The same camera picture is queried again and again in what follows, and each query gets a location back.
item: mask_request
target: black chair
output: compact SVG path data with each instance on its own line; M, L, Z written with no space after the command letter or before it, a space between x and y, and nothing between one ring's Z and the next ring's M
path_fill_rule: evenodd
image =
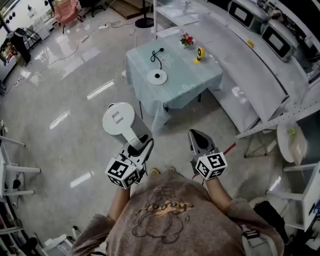
M83 15L83 18L86 18L88 13L91 13L92 18L94 17L94 12L96 10L106 10L103 5L96 5L100 0L79 0L79 3L82 8L89 8L89 10Z

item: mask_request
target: potted plant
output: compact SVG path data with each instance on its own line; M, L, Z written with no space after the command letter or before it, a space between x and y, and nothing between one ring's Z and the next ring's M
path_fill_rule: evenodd
M185 33L181 36L181 39L180 39L180 42L181 44L183 45L184 48L187 48L189 47L190 45L193 45L194 44L194 41L193 41L193 37L192 36L189 36L188 33Z

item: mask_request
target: black pole base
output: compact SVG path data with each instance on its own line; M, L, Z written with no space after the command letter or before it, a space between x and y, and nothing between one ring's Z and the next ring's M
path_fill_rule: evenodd
M150 28L154 25L154 19L153 18L140 18L137 19L135 22L135 26L137 28L145 29Z

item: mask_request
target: concrete floor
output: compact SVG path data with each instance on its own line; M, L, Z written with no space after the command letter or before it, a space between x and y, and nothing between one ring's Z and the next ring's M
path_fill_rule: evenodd
M17 66L5 83L9 87L24 78L1 99L0 116L8 127L7 136L26 143L26 148L7 144L11 160L42 169L38 175L25 176L25 189L35 190L35 194L20 197L16 210L26 232L36 232L42 242L70 235L73 225L83 229L95 213L106 214L117 189L104 171L122 145L103 130L102 117L114 102L128 102L140 114L139 101L122 80L122 72L126 52L136 45L135 36L130 34L135 31L138 45L152 40L153 34L152 28L133 25L96 30L115 21L130 22L108 9L95 18L88 16L83 23L75 22L64 35L58 28L31 52L31 64ZM89 38L79 42L85 35ZM112 79L114 86L87 99L89 93ZM150 128L153 118L142 112ZM208 91L201 102L194 100L172 112L174 118L154 135L147 169L175 166L191 178L192 152L187 137L191 128L212 136L221 151L236 141L236 127ZM61 115L66 118L52 127ZM247 145L248 138L237 141L226 155L229 166L220 179L232 197L249 201L264 196L283 175L283 163L280 156L245 159ZM88 172L90 179L71 188L72 181ZM284 202L278 201L277 207L282 211Z

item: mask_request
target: white round power base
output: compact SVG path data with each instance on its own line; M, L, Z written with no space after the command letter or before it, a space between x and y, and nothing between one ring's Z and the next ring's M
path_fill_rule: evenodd
M167 73L161 69L153 69L146 75L146 79L148 79L150 84L160 86L167 81L168 76Z

